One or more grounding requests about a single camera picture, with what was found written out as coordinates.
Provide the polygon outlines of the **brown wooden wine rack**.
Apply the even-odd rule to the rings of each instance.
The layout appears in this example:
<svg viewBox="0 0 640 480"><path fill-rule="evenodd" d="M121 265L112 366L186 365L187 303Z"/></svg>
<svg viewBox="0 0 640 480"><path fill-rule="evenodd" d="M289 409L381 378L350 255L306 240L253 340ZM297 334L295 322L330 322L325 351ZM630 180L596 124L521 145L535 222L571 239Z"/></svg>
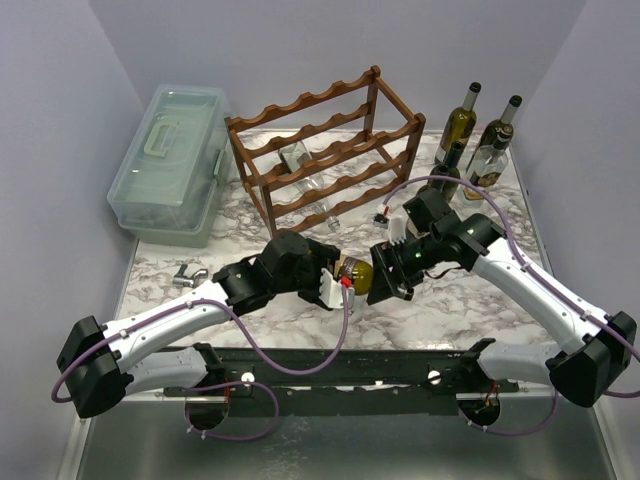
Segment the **brown wooden wine rack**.
<svg viewBox="0 0 640 480"><path fill-rule="evenodd" d="M306 124L294 134L273 137L259 148L248 148L240 139L240 135L244 132L360 89L366 90L366 101L350 113L337 112L321 124ZM379 95L383 95L403 117L405 123L401 128L391 132L374 131ZM260 172L256 166L255 160L260 157L356 120L362 120L363 127L352 138L346 141L335 141L322 150L312 152L310 159L292 173L288 173L282 165L274 166L266 173ZM407 106L381 77L381 70L376 65L364 71L358 79L352 82L339 80L332 83L322 93L304 92L292 103L285 106L268 105L252 118L236 116L225 119L241 183L271 236L275 236L280 231L276 224L279 218L308 207L315 202L325 200L346 189L356 187L383 173L391 171L395 174L395 178L381 187L368 189L353 200L337 203L329 210L329 213L339 216L390 193L394 188L407 181L426 123L426 116L413 112ZM324 188L303 193L298 200L290 204L275 204L273 202L272 195L276 191L369 152L379 154L382 160L368 166L357 175L343 175Z"/></svg>

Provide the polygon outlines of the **green bottle silver foil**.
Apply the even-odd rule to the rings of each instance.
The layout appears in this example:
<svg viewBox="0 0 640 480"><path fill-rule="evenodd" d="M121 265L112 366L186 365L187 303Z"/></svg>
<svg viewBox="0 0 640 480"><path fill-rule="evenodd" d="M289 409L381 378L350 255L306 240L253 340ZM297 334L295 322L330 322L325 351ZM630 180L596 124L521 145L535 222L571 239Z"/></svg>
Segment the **green bottle silver foil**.
<svg viewBox="0 0 640 480"><path fill-rule="evenodd" d="M516 116L516 113L521 104L522 97L520 95L513 95L510 97L509 102L506 105L501 116L490 121L486 125L478 143L475 146L475 149L473 150L471 157L474 157L482 147L485 147L487 145L491 146L495 142L496 137L500 131L505 131L508 135L508 139L511 139L513 137L513 119Z"/></svg>
<svg viewBox="0 0 640 480"><path fill-rule="evenodd" d="M434 157L436 164L444 161L454 142L459 141L466 147L476 125L477 114L474 108L481 89L479 82L472 82L462 104L451 111Z"/></svg>

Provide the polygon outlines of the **silver metal pipe fitting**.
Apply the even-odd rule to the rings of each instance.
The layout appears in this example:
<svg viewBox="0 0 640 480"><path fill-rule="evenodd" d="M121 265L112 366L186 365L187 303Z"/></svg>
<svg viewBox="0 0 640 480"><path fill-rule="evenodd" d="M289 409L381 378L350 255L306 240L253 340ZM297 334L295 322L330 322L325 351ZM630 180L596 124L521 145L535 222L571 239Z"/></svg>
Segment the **silver metal pipe fitting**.
<svg viewBox="0 0 640 480"><path fill-rule="evenodd" d="M200 268L194 273L188 275L188 264L182 264L178 272L172 278L172 285L179 288L196 288L202 281L209 277L209 270Z"/></svg>

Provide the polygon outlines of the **green bottle brown label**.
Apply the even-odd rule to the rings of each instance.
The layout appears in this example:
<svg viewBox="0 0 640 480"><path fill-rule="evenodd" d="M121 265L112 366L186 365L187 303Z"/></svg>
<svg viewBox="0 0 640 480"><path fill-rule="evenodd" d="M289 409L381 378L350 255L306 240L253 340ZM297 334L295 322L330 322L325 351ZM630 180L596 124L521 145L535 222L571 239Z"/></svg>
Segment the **green bottle brown label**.
<svg viewBox="0 0 640 480"><path fill-rule="evenodd" d="M367 261L349 255L341 255L335 264L335 277L338 280L347 278L355 290L355 295L363 296L368 294L371 289L374 269Z"/></svg>

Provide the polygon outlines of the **clear glass wine bottle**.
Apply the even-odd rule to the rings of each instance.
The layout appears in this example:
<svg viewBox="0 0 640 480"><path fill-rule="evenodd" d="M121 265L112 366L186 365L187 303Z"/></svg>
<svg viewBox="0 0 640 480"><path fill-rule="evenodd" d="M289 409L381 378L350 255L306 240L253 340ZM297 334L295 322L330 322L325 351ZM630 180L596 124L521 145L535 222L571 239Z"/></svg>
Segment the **clear glass wine bottle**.
<svg viewBox="0 0 640 480"><path fill-rule="evenodd" d="M298 141L280 148L278 150L278 157L289 173L296 173L304 163L311 160L311 153L302 141ZM295 185L302 194L325 188L323 177L319 173L301 178ZM336 231L340 227L339 219L330 213L332 206L327 199L316 201L312 208L316 214L319 214L323 218L330 230Z"/></svg>

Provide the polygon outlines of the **clear bottle black cap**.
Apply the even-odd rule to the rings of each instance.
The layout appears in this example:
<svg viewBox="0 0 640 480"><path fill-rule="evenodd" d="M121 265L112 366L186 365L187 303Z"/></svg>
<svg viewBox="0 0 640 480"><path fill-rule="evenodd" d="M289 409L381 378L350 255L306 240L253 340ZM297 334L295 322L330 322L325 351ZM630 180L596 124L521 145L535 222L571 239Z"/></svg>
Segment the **clear bottle black cap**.
<svg viewBox="0 0 640 480"><path fill-rule="evenodd" d="M481 146L471 158L465 179L483 191L492 187L508 165L505 153L508 143L508 136L500 132L492 144Z"/></svg>

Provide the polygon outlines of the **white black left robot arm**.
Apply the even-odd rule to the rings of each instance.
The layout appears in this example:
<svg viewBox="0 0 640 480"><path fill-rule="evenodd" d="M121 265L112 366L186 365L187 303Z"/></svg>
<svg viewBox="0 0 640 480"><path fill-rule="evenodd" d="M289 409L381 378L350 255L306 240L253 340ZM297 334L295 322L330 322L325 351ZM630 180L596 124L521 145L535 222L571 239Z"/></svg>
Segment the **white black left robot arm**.
<svg viewBox="0 0 640 480"><path fill-rule="evenodd" d="M100 415L128 395L165 388L214 393L222 380L215 354L206 347L171 349L202 329L239 322L279 294L295 292L326 310L348 312L355 291L335 279L340 251L285 230L253 256L222 267L189 293L128 318L77 321L56 364L60 377L51 399L70 402L81 418Z"/></svg>

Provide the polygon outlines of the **dark green wine bottle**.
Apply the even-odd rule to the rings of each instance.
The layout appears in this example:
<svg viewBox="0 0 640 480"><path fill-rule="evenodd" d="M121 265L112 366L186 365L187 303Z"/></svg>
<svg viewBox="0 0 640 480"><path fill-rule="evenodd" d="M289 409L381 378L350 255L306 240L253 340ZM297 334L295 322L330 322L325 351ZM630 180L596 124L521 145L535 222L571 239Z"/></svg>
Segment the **dark green wine bottle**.
<svg viewBox="0 0 640 480"><path fill-rule="evenodd" d="M418 212L413 216L413 224L419 234L426 234L429 225L447 213L446 184L445 180L431 179L419 189Z"/></svg>
<svg viewBox="0 0 640 480"><path fill-rule="evenodd" d="M441 163L436 165L430 172L430 176L442 176L447 178L460 178L458 164L464 152L465 145L460 141L451 144L449 152L445 155ZM445 201L449 203L456 193L458 184L456 182L443 179L430 179L427 182L429 189L438 191Z"/></svg>

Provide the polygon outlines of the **black metal base rail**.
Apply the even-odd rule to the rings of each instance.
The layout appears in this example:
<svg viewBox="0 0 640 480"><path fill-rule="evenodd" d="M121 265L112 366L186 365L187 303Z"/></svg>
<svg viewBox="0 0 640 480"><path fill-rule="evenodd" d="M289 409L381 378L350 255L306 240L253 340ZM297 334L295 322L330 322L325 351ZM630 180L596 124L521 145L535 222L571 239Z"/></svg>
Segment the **black metal base rail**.
<svg viewBox="0 0 640 480"><path fill-rule="evenodd" d="M321 349L269 349L275 362L304 373L293 376L270 366L251 348L198 343L207 374L190 392L168 387L168 397L185 397L199 420L215 397L230 415L265 417L280 406L283 416L356 416L427 413L455 415L457 398L480 400L489 392L513 393L516 384L489 379L475 352L458 350L342 350L326 368L306 371L329 353Z"/></svg>

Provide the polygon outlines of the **translucent green plastic toolbox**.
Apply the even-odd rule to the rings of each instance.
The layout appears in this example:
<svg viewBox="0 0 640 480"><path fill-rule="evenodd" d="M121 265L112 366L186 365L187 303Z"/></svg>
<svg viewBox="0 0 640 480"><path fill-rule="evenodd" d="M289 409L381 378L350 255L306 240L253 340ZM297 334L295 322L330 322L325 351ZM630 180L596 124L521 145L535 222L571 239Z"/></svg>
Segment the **translucent green plastic toolbox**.
<svg viewBox="0 0 640 480"><path fill-rule="evenodd" d="M230 114L219 88L158 86L107 195L121 228L151 244L207 245L232 163Z"/></svg>

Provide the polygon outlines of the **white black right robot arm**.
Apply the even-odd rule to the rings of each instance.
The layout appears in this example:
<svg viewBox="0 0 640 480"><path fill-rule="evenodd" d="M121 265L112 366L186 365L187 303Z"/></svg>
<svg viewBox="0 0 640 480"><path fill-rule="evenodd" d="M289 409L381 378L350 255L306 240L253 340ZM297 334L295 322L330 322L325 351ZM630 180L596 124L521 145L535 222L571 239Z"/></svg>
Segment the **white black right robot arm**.
<svg viewBox="0 0 640 480"><path fill-rule="evenodd" d="M419 234L407 238L404 227L389 227L387 240L371 248L368 304L411 300L429 269L450 262L500 289L554 341L477 343L459 370L467 389L480 392L495 380L523 380L552 386L570 402L591 407L629 366L636 321L580 298L531 261L491 218L475 213L460 219L432 190L413 197L404 209Z"/></svg>

